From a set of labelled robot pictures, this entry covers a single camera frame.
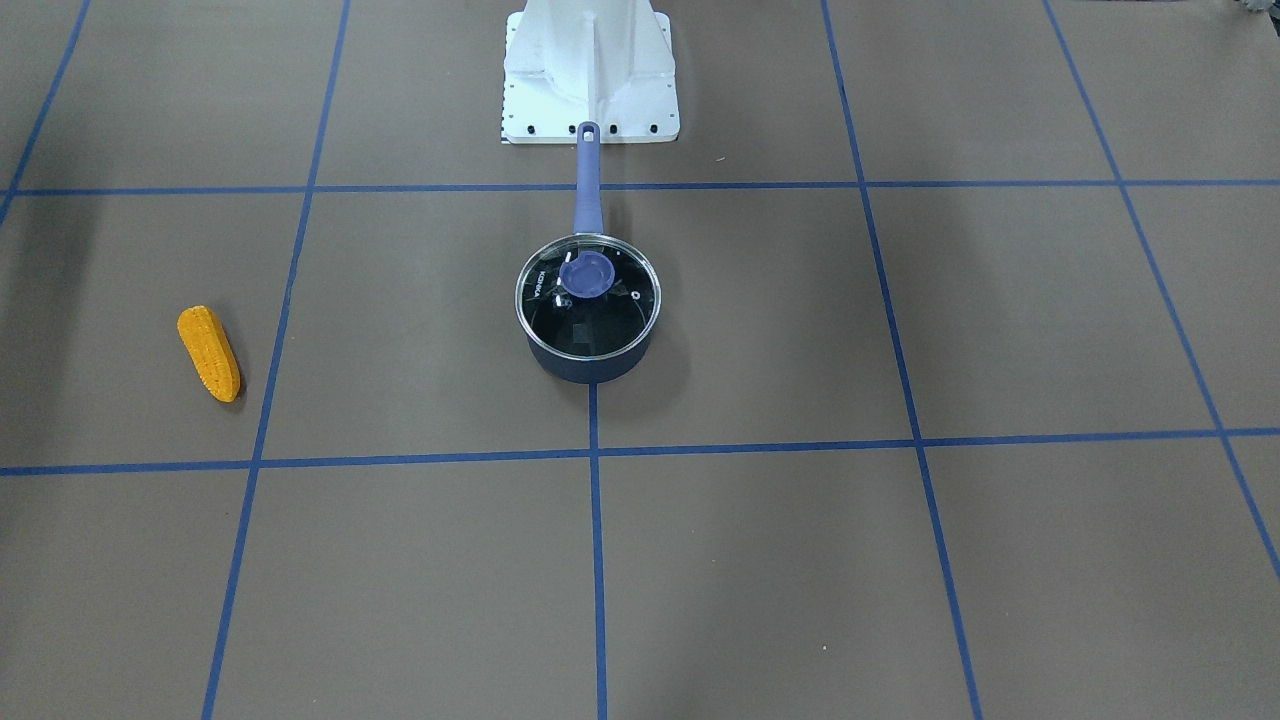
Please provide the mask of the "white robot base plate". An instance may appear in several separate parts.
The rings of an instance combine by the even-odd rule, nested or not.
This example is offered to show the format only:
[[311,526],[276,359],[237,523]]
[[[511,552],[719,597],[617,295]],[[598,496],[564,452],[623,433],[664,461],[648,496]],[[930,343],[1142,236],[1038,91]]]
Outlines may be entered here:
[[649,1],[529,1],[504,23],[500,140],[604,143],[678,138],[673,26]]

